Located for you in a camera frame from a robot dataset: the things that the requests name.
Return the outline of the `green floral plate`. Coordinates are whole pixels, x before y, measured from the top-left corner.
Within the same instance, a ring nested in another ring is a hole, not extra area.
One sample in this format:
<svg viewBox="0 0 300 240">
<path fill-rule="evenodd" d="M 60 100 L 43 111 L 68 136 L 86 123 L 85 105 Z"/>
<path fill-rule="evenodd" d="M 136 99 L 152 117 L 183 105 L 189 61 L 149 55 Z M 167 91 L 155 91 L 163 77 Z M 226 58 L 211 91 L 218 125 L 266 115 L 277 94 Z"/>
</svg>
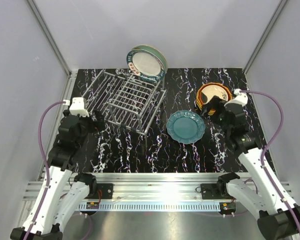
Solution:
<svg viewBox="0 0 300 240">
<path fill-rule="evenodd" d="M 153 47 L 151 45 L 147 45 L 147 44 L 139 44 L 139 45 L 133 47 L 132 50 L 145 50 L 145 51 L 153 54 L 155 57 L 157 57 L 161 61 L 161 63 L 163 64 L 163 67 L 164 67 L 164 71 L 165 71 L 165 73 L 167 73 L 168 62 L 167 62 L 166 58 L 164 57 L 164 55 L 155 47 Z"/>
</svg>

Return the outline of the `teal plate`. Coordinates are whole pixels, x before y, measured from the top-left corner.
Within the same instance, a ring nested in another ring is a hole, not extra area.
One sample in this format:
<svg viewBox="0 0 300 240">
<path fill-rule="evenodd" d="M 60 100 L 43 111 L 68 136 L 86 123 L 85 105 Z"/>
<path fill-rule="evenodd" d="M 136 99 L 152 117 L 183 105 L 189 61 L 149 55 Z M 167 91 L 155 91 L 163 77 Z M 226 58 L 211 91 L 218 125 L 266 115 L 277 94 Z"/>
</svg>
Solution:
<svg viewBox="0 0 300 240">
<path fill-rule="evenodd" d="M 206 125 L 201 116 L 189 110 L 174 112 L 166 123 L 166 130 L 170 137 L 185 145 L 199 141 L 205 129 Z"/>
</svg>

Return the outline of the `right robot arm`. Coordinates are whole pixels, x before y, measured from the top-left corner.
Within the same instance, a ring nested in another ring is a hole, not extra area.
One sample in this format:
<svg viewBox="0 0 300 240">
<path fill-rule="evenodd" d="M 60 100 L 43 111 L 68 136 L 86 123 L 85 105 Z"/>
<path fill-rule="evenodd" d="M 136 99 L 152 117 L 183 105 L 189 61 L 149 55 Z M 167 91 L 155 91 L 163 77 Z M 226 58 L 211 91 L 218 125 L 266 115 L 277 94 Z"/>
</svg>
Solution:
<svg viewBox="0 0 300 240">
<path fill-rule="evenodd" d="M 244 106 L 248 97 L 243 94 L 230 101 L 213 96 L 201 110 L 224 132 L 225 142 L 244 165 L 258 193 L 250 189 L 234 172 L 218 177 L 216 192 L 223 199 L 238 200 L 256 219 L 266 240 L 279 240 L 298 234 L 300 238 L 300 205 L 290 196 L 269 167 L 256 135 L 249 131 Z"/>
</svg>

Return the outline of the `white plate blue patterned rim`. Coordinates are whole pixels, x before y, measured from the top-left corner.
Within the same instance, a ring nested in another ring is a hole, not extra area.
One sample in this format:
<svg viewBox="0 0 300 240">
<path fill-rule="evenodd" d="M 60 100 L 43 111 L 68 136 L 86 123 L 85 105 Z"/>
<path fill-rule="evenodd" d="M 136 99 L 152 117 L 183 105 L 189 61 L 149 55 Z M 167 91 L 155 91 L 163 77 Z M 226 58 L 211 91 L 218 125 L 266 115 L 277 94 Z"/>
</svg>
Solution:
<svg viewBox="0 0 300 240">
<path fill-rule="evenodd" d="M 165 77 L 163 62 L 152 52 L 144 49 L 132 49 L 126 56 L 128 68 L 132 74 L 143 80 L 159 82 Z"/>
</svg>

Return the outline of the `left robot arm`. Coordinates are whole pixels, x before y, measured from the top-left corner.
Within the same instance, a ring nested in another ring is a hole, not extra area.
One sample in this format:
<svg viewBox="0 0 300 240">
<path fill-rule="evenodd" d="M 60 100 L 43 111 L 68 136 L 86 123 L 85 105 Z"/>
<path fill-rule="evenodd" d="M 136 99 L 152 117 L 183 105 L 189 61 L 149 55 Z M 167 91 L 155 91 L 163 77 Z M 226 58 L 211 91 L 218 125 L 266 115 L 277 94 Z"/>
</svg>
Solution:
<svg viewBox="0 0 300 240">
<path fill-rule="evenodd" d="M 91 173 L 78 173 L 66 195 L 62 192 L 75 167 L 74 157 L 88 134 L 103 131 L 104 116 L 93 110 L 89 117 L 63 112 L 52 149 L 44 158 L 46 174 L 34 206 L 21 227 L 14 228 L 12 240 L 60 240 L 80 202 L 98 195 L 97 179 Z"/>
</svg>

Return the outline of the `cream plate with black flower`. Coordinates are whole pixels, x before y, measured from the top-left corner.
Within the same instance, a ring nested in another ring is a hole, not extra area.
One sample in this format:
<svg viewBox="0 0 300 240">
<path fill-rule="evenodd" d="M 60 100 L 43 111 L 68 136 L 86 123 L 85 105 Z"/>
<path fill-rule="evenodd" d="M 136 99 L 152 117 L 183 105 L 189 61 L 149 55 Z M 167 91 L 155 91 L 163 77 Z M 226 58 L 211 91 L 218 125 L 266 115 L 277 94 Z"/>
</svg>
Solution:
<svg viewBox="0 0 300 240">
<path fill-rule="evenodd" d="M 207 104 L 215 96 L 224 101 L 230 100 L 226 88 L 218 84 L 204 85 L 203 88 L 199 91 L 199 96 L 203 104 Z"/>
</svg>

